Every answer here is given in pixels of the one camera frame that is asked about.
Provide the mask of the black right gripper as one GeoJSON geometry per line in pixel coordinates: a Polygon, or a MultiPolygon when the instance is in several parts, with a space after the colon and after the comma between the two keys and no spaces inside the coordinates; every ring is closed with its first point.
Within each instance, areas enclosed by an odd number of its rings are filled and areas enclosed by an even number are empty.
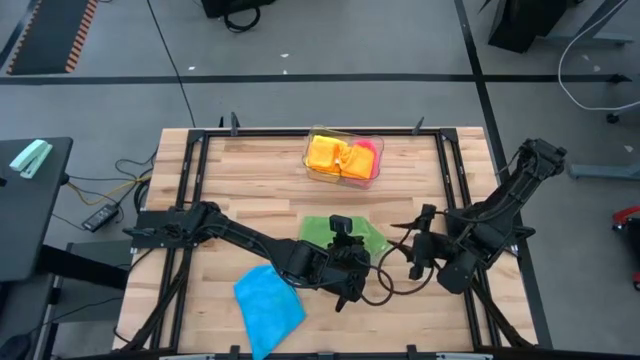
{"type": "Polygon", "coordinates": [[[421,279],[425,268],[434,270],[439,267],[435,260],[436,246],[433,235],[430,232],[431,222],[435,215],[436,207],[425,204],[422,206],[420,215],[413,222],[392,224],[394,228],[417,231],[414,235],[412,248],[399,242],[388,240],[394,250],[400,251],[405,256],[407,262],[413,263],[409,270],[409,278],[411,280],[421,279]]]}

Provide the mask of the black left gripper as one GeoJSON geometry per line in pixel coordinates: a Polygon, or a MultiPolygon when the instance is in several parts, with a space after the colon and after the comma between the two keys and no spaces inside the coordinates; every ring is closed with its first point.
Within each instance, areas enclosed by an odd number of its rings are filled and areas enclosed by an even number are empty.
{"type": "Polygon", "coordinates": [[[331,215],[329,227],[335,233],[327,248],[329,268],[339,271],[342,278],[331,278],[326,290],[338,296],[335,311],[340,312],[348,302],[356,303],[362,298],[370,272],[371,255],[365,248],[364,237],[352,235],[351,218],[331,215]]]}

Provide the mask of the green microfiber towel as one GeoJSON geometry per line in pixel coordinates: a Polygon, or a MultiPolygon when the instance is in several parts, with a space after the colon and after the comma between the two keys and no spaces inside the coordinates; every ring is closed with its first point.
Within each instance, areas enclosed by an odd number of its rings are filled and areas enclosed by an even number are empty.
{"type": "MultiPolygon", "coordinates": [[[[369,252],[374,262],[391,248],[386,237],[379,232],[366,218],[360,216],[351,217],[353,237],[361,237],[364,248],[369,252]]],[[[298,238],[327,248],[333,242],[336,233],[330,229],[328,217],[306,216],[300,227],[298,238]]]]}

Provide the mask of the orange microfiber towel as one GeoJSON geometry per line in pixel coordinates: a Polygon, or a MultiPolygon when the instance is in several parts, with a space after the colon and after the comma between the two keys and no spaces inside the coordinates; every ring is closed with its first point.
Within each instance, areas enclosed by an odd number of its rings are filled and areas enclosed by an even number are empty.
{"type": "Polygon", "coordinates": [[[356,179],[369,179],[374,167],[375,154],[372,150],[360,146],[346,146],[339,154],[341,175],[356,179]]]}
{"type": "Polygon", "coordinates": [[[315,135],[308,147],[305,165],[312,170],[338,176],[341,152],[348,146],[333,137],[315,135]]]}

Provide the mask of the pink microfiber towel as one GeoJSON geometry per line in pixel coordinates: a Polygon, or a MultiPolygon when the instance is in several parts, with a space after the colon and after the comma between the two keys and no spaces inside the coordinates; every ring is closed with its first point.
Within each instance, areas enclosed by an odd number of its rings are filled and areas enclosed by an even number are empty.
{"type": "Polygon", "coordinates": [[[362,189],[368,189],[373,184],[375,178],[379,175],[381,152],[380,152],[378,146],[376,145],[376,143],[374,141],[372,141],[372,140],[365,140],[365,139],[358,140],[356,142],[356,145],[361,146],[363,148],[366,148],[366,149],[372,151],[373,154],[374,154],[374,161],[373,161],[373,166],[372,166],[372,170],[371,170],[371,173],[370,173],[370,177],[367,180],[360,180],[359,181],[359,186],[362,189]]]}

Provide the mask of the clear plastic bin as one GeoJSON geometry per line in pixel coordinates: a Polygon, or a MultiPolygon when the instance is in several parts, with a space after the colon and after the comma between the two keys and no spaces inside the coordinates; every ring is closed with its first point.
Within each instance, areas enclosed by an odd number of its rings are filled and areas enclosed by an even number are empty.
{"type": "Polygon", "coordinates": [[[359,181],[360,180],[367,180],[367,179],[356,179],[356,178],[349,178],[349,177],[344,177],[341,175],[341,172],[338,176],[336,175],[330,175],[330,174],[326,174],[326,173],[321,173],[315,170],[312,170],[311,168],[307,167],[305,165],[305,160],[306,160],[306,155],[307,155],[307,151],[308,151],[308,147],[311,143],[312,138],[315,135],[322,135],[322,136],[327,136],[327,137],[333,137],[333,138],[337,138],[339,140],[342,140],[344,142],[346,142],[348,144],[348,146],[353,146],[356,145],[356,142],[358,140],[372,140],[376,143],[376,145],[378,146],[380,152],[381,152],[381,157],[380,157],[380,167],[379,167],[379,175],[381,173],[381,163],[382,163],[382,155],[384,152],[384,140],[377,135],[373,135],[373,136],[365,136],[365,135],[356,135],[353,131],[340,131],[340,130],[334,130],[334,129],[330,129],[330,128],[326,128],[326,127],[322,127],[322,126],[314,126],[311,128],[311,130],[308,133],[307,139],[306,139],[306,146],[305,146],[305,150],[304,153],[302,155],[302,164],[305,166],[306,171],[307,171],[307,175],[309,178],[313,179],[313,180],[317,180],[317,181],[323,181],[323,182],[328,182],[328,183],[333,183],[333,184],[337,184],[337,185],[342,185],[342,186],[349,186],[349,187],[354,187],[354,188],[358,188],[358,189],[362,189],[359,186],[359,181]]]}

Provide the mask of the blue microfiber towel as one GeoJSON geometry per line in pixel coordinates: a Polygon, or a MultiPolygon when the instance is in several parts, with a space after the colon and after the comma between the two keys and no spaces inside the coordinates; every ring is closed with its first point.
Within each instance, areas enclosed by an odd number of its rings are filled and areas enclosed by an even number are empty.
{"type": "Polygon", "coordinates": [[[247,272],[234,285],[234,295],[253,360],[264,360],[306,318],[297,292],[271,265],[260,265],[247,272]]]}

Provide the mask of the grey desk foot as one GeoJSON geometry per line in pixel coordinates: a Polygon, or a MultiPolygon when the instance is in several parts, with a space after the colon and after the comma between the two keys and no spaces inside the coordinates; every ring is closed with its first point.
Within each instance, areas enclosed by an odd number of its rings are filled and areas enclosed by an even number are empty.
{"type": "Polygon", "coordinates": [[[569,166],[572,178],[601,178],[640,181],[640,162],[626,166],[577,165],[569,166]]]}

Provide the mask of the red cart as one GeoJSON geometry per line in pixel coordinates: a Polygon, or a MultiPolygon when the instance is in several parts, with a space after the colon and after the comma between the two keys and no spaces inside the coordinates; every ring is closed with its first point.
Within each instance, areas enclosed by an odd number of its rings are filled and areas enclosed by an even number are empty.
{"type": "Polygon", "coordinates": [[[640,292],[640,205],[632,206],[612,215],[612,230],[622,235],[631,250],[636,270],[631,279],[634,290],[640,292]]]}

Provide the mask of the black power adapter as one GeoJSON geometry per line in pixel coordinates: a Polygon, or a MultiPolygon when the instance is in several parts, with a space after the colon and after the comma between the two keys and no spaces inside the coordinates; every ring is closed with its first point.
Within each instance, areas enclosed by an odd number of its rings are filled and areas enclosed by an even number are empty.
{"type": "Polygon", "coordinates": [[[83,221],[81,223],[81,227],[86,231],[95,233],[97,230],[113,220],[119,212],[120,210],[117,205],[103,205],[99,210],[83,221]]]}

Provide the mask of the black equipment box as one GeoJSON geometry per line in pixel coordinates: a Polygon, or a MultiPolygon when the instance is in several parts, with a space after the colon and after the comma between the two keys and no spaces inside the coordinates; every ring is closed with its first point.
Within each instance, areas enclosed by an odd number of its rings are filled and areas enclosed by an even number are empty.
{"type": "Polygon", "coordinates": [[[276,0],[199,0],[208,18],[218,18],[225,14],[260,8],[273,4],[276,0]]]}

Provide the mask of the black side table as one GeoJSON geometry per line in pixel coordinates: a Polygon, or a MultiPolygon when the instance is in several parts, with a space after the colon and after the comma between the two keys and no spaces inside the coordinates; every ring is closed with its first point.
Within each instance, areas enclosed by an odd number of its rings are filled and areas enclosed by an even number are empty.
{"type": "Polygon", "coordinates": [[[52,150],[31,179],[10,168],[10,162],[32,141],[0,141],[0,283],[25,280],[36,267],[73,140],[46,140],[52,150]]]}

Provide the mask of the mint green stapler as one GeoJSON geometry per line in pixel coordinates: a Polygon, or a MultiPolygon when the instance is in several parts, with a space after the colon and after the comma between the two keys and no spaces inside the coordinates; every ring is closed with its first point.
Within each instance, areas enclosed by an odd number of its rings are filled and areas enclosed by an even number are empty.
{"type": "Polygon", "coordinates": [[[33,140],[10,163],[9,167],[25,179],[32,179],[53,149],[45,140],[33,140]]]}

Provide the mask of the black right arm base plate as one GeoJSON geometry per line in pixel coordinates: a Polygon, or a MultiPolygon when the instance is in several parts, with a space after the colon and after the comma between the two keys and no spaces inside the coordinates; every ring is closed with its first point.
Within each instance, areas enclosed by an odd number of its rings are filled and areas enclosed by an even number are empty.
{"type": "Polygon", "coordinates": [[[466,227],[471,226],[470,242],[486,251],[515,245],[536,233],[533,228],[516,225],[506,212],[497,217],[476,219],[465,217],[463,209],[447,209],[444,216],[450,236],[459,237],[466,227]]]}

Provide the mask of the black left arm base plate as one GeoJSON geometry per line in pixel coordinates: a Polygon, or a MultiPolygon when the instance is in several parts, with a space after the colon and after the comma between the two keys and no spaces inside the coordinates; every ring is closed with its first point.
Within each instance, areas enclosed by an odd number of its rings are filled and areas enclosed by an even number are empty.
{"type": "Polygon", "coordinates": [[[133,248],[193,248],[195,231],[204,223],[204,210],[170,207],[166,211],[142,212],[134,227],[125,228],[133,248]]]}

